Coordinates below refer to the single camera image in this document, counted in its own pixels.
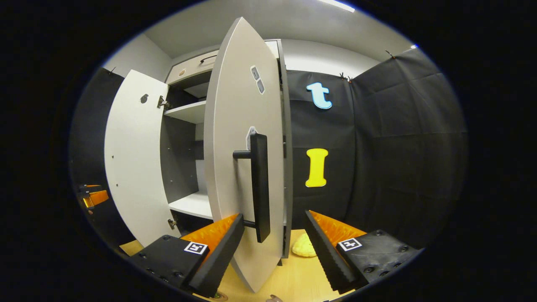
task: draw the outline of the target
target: ceiling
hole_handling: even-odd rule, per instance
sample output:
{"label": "ceiling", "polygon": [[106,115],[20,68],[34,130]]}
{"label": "ceiling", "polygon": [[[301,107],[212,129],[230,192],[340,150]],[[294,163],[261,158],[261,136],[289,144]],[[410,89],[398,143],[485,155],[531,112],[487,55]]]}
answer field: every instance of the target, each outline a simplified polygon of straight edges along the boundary
{"label": "ceiling", "polygon": [[172,59],[219,45],[233,21],[244,17],[264,39],[320,42],[384,61],[413,44],[373,17],[317,0],[208,0],[148,29],[145,34]]}

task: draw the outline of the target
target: ceiling light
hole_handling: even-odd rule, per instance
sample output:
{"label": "ceiling light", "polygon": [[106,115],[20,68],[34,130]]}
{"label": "ceiling light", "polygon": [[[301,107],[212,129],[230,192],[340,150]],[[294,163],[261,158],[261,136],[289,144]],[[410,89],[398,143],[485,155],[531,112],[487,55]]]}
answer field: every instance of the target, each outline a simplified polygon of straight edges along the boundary
{"label": "ceiling light", "polygon": [[348,6],[348,5],[345,5],[343,3],[339,3],[337,1],[334,1],[334,0],[319,0],[321,2],[324,2],[324,3],[328,3],[328,4],[332,4],[334,6],[337,6],[339,7],[340,9],[344,9],[346,11],[349,11],[349,12],[354,12],[354,8]]}

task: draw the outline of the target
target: black handle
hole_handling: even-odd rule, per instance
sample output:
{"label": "black handle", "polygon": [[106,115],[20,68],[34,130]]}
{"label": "black handle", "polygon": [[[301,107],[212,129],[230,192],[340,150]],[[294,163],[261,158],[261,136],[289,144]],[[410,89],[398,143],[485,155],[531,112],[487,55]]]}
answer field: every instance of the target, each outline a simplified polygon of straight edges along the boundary
{"label": "black handle", "polygon": [[233,151],[234,159],[250,159],[252,166],[253,217],[255,222],[244,221],[246,227],[254,227],[257,242],[262,243],[270,234],[269,206],[269,155],[267,136],[250,134],[250,151]]}
{"label": "black handle", "polygon": [[208,57],[206,57],[205,59],[201,59],[201,60],[200,60],[200,64],[203,63],[203,62],[205,62],[205,60],[209,59],[210,57],[214,57],[214,56],[217,56],[217,55],[212,55],[212,56],[208,56]]}

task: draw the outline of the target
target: white wall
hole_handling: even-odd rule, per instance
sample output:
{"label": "white wall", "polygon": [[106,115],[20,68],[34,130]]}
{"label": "white wall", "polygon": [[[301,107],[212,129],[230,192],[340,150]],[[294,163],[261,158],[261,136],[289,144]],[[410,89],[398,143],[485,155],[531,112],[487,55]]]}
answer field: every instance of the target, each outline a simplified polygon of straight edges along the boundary
{"label": "white wall", "polygon": [[380,63],[368,56],[332,45],[281,40],[287,70],[303,70],[351,78]]}
{"label": "white wall", "polygon": [[170,71],[171,58],[145,34],[131,40],[115,53],[103,67],[126,77],[131,69],[164,82]]}

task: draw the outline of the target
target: drawer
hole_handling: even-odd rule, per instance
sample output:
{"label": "drawer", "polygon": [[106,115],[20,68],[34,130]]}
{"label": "drawer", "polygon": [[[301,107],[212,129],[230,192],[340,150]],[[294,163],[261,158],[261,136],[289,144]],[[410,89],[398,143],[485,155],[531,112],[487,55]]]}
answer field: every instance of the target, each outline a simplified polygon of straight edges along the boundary
{"label": "drawer", "polygon": [[211,71],[214,67],[217,53],[218,51],[209,52],[173,66],[166,84],[171,85],[191,76]]}

